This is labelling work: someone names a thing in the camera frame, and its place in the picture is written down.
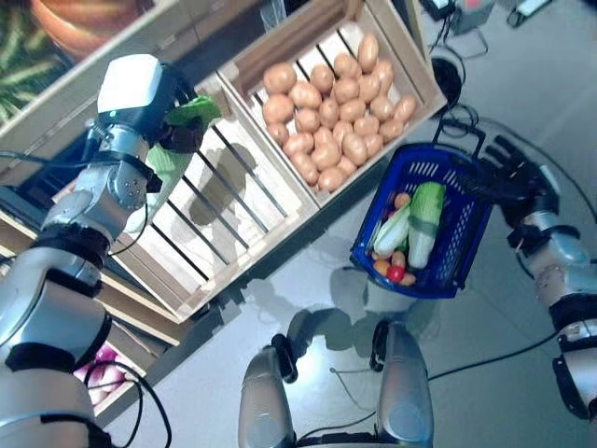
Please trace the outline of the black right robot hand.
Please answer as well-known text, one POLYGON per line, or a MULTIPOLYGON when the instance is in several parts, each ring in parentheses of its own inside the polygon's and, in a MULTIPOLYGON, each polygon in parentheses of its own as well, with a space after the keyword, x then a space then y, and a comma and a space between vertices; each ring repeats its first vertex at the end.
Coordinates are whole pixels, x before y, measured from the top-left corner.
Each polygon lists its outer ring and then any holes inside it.
POLYGON ((460 179, 468 193, 498 205, 512 229, 535 212, 559 212, 560 193, 554 182, 503 135, 485 147, 477 165, 460 179))

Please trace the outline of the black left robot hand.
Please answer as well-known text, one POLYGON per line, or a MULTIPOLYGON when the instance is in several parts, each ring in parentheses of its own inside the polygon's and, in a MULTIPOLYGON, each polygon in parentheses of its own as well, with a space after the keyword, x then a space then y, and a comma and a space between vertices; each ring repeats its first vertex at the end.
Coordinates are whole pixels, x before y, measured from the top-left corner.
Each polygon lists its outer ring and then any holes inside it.
POLYGON ((97 98, 105 149, 144 158, 156 144, 191 154, 201 145, 207 120, 184 117, 197 98, 180 71, 150 54, 111 61, 97 98))

